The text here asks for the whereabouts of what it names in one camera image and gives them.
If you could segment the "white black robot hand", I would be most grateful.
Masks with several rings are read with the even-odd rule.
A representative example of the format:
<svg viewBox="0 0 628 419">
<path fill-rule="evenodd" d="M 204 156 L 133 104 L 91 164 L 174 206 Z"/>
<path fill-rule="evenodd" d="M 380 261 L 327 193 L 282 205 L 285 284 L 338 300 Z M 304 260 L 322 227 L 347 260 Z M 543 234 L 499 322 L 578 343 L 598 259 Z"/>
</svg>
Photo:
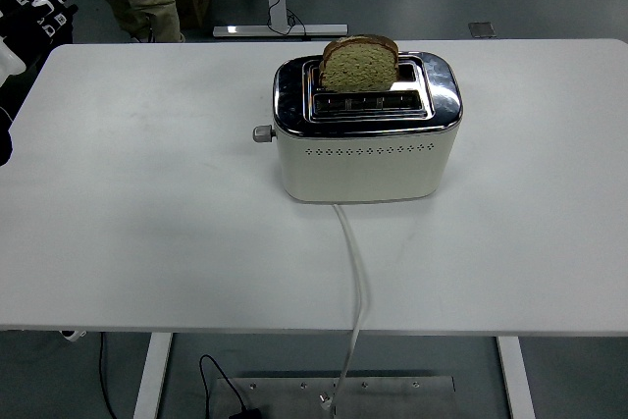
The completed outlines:
<svg viewBox="0 0 628 419">
<path fill-rule="evenodd" d="M 72 0 L 1 0 L 1 80 L 69 43 L 77 11 Z"/>
</svg>

